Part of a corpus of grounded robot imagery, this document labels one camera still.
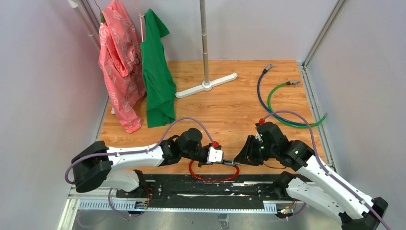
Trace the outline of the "red cable lock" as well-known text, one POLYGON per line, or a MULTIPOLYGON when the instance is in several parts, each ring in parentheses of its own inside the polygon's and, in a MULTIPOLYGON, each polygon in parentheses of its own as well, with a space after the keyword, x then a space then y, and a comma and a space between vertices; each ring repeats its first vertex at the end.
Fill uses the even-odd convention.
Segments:
POLYGON ((188 164, 189 174, 198 181, 206 182, 229 182, 235 180, 240 175, 240 168, 233 166, 234 173, 195 173, 193 169, 195 161, 191 160, 188 164))

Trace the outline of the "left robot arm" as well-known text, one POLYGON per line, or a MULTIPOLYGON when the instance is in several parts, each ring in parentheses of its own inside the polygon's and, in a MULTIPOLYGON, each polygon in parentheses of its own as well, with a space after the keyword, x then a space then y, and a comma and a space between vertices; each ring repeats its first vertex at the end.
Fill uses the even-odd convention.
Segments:
POLYGON ((173 165, 182 158, 202 164, 221 163, 224 159, 221 147, 215 143, 203 146, 202 138, 198 129, 190 128, 181 135, 144 147, 115 148, 106 146, 104 141, 95 141, 71 161, 76 191, 86 193, 99 187, 112 187, 141 198, 147 191, 142 173, 126 169, 173 165))

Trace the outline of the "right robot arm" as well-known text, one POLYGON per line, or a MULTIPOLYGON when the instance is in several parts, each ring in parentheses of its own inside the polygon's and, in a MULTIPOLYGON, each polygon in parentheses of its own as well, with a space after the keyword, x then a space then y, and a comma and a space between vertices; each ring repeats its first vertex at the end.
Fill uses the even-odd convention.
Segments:
POLYGON ((289 140, 276 124, 257 123, 256 131, 256 135, 248 136, 235 162, 259 166, 266 160, 276 159, 317 185, 314 188, 298 176, 282 172, 272 183, 276 198, 303 201, 334 219, 343 230, 377 229, 388 208, 383 198, 373 198, 356 189, 325 164, 310 146, 300 140, 289 140))

